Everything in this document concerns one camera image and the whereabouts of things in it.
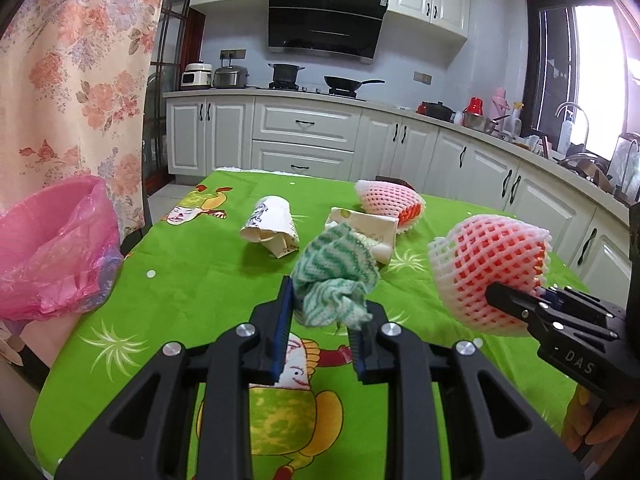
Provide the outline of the right hand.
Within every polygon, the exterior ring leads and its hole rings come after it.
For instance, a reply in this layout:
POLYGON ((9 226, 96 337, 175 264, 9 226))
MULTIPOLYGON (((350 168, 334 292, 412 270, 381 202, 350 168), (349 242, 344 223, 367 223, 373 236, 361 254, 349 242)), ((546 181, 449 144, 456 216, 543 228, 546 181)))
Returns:
POLYGON ((572 400, 567 405, 561 440, 570 452, 575 452, 584 442, 592 446, 602 444, 600 454, 594 459, 596 464, 602 467, 637 417, 639 404, 620 405, 595 425, 594 409, 589 405, 590 400, 591 393, 586 388, 577 386, 572 400))

